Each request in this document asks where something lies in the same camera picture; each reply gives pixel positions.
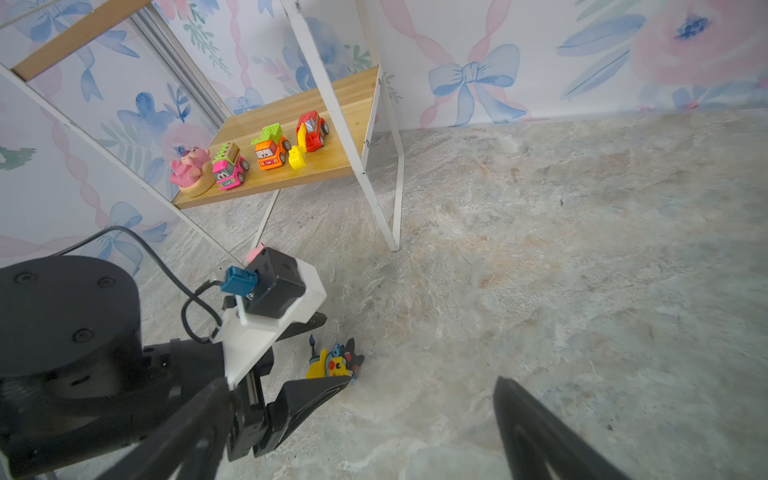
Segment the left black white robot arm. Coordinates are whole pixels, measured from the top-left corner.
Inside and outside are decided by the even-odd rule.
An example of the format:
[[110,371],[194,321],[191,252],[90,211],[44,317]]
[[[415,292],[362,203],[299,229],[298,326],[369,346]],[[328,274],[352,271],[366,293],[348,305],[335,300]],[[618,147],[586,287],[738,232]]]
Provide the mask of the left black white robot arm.
[[96,258],[1,272],[1,473],[32,479],[119,449],[109,479],[212,479],[274,451],[355,378],[353,340],[313,349],[306,376],[267,401],[274,345],[323,326],[316,269],[271,248],[215,282],[209,336],[146,345],[133,278]]

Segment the pink pig toy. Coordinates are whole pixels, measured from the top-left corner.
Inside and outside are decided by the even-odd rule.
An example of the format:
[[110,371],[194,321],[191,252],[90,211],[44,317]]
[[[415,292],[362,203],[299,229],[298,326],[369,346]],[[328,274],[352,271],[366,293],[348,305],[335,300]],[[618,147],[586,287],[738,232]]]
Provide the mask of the pink pig toy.
[[250,250],[246,255],[245,263],[250,264],[252,261],[254,261],[256,257],[261,254],[264,248],[265,248],[265,245],[263,243],[260,243],[256,248],[253,248],[252,250]]

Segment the pink toy car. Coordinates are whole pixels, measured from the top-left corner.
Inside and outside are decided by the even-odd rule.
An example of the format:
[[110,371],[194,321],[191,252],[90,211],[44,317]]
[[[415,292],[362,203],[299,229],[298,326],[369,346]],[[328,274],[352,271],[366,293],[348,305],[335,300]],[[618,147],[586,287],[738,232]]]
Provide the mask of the pink toy car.
[[250,164],[241,155],[240,148],[234,142],[220,146],[213,161],[213,174],[221,191],[241,186],[246,179]]

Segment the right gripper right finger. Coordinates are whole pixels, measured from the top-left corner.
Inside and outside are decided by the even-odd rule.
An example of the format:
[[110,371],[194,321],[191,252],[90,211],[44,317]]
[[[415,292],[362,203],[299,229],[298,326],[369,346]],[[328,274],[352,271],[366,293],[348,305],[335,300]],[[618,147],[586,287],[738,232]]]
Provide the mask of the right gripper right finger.
[[497,379],[494,413],[514,479],[625,479],[518,382]]

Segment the red yellow toy excavator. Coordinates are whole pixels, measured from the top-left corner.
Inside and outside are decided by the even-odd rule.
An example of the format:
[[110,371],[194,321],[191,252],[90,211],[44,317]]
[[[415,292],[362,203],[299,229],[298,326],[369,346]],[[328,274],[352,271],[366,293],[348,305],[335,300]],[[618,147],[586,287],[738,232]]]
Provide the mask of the red yellow toy excavator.
[[302,115],[296,129],[297,145],[289,150],[289,165],[293,170],[306,166],[305,155],[325,146],[330,127],[317,111]]

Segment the pink bear donut toy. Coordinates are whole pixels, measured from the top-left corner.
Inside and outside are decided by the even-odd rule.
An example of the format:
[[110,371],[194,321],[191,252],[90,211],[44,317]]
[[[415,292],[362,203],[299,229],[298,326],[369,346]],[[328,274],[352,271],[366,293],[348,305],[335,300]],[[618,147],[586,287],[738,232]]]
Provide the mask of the pink bear donut toy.
[[190,197],[198,197],[215,183],[213,162],[208,149],[193,147],[171,162],[170,183]]

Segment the green orange toy truck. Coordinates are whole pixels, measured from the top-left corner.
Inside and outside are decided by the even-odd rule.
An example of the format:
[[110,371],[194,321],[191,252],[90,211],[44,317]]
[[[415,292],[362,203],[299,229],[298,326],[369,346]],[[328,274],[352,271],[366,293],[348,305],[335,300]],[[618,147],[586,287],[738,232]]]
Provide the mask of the green orange toy truck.
[[283,166],[291,149],[291,143],[284,136],[280,123],[264,127],[260,135],[251,140],[251,145],[262,171]]

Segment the black yellow shark toy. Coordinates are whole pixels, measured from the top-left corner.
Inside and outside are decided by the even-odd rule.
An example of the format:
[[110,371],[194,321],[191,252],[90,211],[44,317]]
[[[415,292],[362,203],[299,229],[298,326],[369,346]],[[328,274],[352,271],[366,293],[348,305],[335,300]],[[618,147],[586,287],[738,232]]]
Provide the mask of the black yellow shark toy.
[[365,356],[356,353],[355,340],[350,338],[347,343],[336,343],[331,350],[316,349],[314,336],[309,338],[311,358],[306,373],[306,379],[320,379],[329,377],[348,377],[353,381],[360,367],[365,361]]

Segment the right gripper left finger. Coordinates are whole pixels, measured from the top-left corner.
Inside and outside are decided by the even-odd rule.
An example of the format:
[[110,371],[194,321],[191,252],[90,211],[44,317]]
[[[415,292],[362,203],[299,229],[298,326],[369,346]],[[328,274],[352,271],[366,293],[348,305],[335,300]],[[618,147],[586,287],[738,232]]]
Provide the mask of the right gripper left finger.
[[225,379],[216,379],[100,477],[213,479],[232,419],[229,386]]

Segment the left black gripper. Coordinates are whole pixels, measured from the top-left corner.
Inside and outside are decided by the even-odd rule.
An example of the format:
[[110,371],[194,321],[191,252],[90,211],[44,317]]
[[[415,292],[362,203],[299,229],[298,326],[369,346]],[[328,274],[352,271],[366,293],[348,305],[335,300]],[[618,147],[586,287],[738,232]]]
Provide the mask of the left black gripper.
[[[327,316],[315,312],[306,323],[292,322],[277,342],[322,327]],[[227,441],[230,462],[252,453],[260,457],[276,450],[320,406],[351,382],[347,376],[286,382],[267,404],[261,378],[271,373],[274,351],[269,348],[234,390],[234,419]]]

